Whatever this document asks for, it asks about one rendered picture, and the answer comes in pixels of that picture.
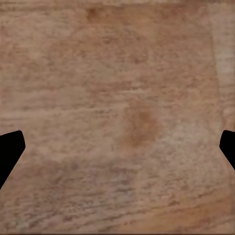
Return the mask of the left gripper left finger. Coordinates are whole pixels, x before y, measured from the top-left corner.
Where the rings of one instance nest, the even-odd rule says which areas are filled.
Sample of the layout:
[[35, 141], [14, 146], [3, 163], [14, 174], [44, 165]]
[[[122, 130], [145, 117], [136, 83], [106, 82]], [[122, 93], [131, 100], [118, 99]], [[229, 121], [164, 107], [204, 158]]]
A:
[[0, 189], [25, 150], [21, 130], [0, 136]]

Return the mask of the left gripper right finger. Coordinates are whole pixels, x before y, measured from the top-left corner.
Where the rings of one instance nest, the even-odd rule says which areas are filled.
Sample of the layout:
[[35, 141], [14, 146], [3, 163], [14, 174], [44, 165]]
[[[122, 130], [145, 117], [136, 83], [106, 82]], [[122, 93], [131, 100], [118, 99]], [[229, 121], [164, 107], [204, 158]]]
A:
[[219, 147], [235, 170], [235, 132], [224, 130]]

